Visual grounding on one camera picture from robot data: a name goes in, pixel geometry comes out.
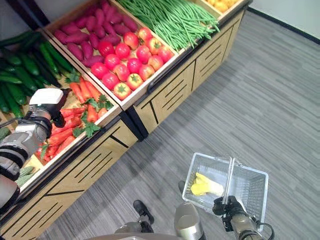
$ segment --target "gray carpet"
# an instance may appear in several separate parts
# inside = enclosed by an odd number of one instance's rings
[[[111,234],[136,220],[136,199],[152,206],[155,232],[174,234],[194,152],[235,154],[267,172],[276,239],[319,239],[319,67],[319,45],[247,12],[228,60],[39,239]],[[234,239],[199,212],[208,240]]]

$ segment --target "baseboard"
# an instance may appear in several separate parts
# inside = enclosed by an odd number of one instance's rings
[[[283,22],[283,21],[280,21],[280,20],[278,20],[278,19],[276,19],[276,18],[274,18],[274,17],[272,17],[272,16],[270,16],[270,15],[267,15],[267,14],[265,14],[265,13],[259,11],[259,10],[256,10],[256,9],[252,8],[252,7],[248,7],[247,10],[248,10],[249,12],[251,12],[251,13],[254,13],[254,14],[259,15],[259,16],[265,18],[265,19],[268,19],[268,20],[270,20],[271,22],[274,22],[274,23],[276,23],[276,24],[279,24],[279,25],[281,25],[282,27],[284,27],[284,28],[286,28],[286,29],[289,29],[290,31],[293,31],[293,32],[295,32],[295,33],[297,33],[297,34],[305,37],[306,39],[309,39],[309,40],[315,42],[316,44],[319,44],[319,45],[320,45],[320,39],[319,39],[319,38],[316,38],[315,36],[312,36],[312,35],[306,33],[305,31],[302,31],[302,30],[300,30],[300,29],[298,29],[298,28],[296,28],[296,27],[294,27],[294,26],[291,26],[291,25],[289,25],[289,24],[287,24],[287,23],[285,23],[285,22]]]

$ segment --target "red tomato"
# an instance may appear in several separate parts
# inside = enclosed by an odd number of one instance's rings
[[[134,91],[136,90],[141,84],[143,84],[144,81],[141,79],[141,77],[136,74],[132,73],[128,76],[128,79],[126,80],[126,84],[129,86],[129,88]]]
[[[155,70],[150,65],[142,65],[142,67],[139,70],[139,75],[143,81],[150,78],[154,73],[155,73]]]
[[[98,51],[103,57],[106,57],[109,54],[115,53],[114,46],[111,44],[111,42],[108,42],[108,41],[99,42]]]
[[[158,55],[162,58],[163,63],[166,63],[174,56],[174,53],[167,46],[162,46],[159,49]]]
[[[152,54],[149,48],[145,45],[139,46],[138,49],[136,50],[136,56],[143,64],[146,64],[148,62],[151,55]]]
[[[150,65],[155,71],[157,71],[164,65],[164,61],[158,55],[154,55],[149,58],[148,65]]]
[[[114,86],[113,93],[118,99],[124,100],[131,94],[131,89],[127,84],[121,82]]]
[[[115,66],[120,64],[120,59],[115,54],[109,54],[108,56],[105,57],[104,64],[109,70],[113,71]]]
[[[102,62],[96,62],[91,67],[91,72],[93,73],[93,75],[95,75],[98,79],[101,80],[104,75],[109,73],[109,70]]]
[[[150,49],[152,55],[157,55],[159,49],[162,47],[162,43],[155,37],[151,38],[146,45]]]
[[[141,45],[145,44],[149,39],[152,39],[153,37],[150,29],[147,27],[140,28],[137,36]]]
[[[123,63],[118,64],[113,69],[114,73],[118,76],[121,82],[125,82],[130,75],[130,71]]]
[[[114,75],[113,73],[109,72],[106,75],[103,76],[102,78],[102,83],[109,89],[113,90],[115,85],[119,84],[119,78]]]
[[[126,60],[129,55],[130,55],[130,47],[123,43],[120,42],[116,47],[115,47],[115,54],[121,59],[121,60]]]
[[[135,35],[133,32],[127,32],[123,37],[123,41],[132,50],[136,50],[139,46],[139,39],[138,39],[137,35]]]
[[[131,74],[138,74],[139,69],[142,66],[141,61],[138,58],[130,58],[126,64]]]

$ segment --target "white plastic basket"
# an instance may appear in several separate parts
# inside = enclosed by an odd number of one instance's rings
[[[233,168],[229,168],[232,158],[223,156],[208,156],[196,152],[193,155],[187,179],[184,185],[182,198],[194,205],[214,214],[212,208],[214,200],[221,197],[212,193],[196,196],[191,192],[196,173],[205,175],[212,181],[224,186],[223,195],[235,196],[241,200],[245,210],[250,216],[255,216],[262,223],[265,220],[268,180],[266,172],[253,169],[235,162]],[[229,191],[226,192],[228,173],[230,176]]]

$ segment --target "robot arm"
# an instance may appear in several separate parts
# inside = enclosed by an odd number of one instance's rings
[[[49,138],[52,123],[62,128],[65,120],[60,112],[70,89],[44,88],[30,99],[29,111],[18,120],[15,131],[0,142],[0,214],[5,213],[19,196],[14,182],[20,168]]]

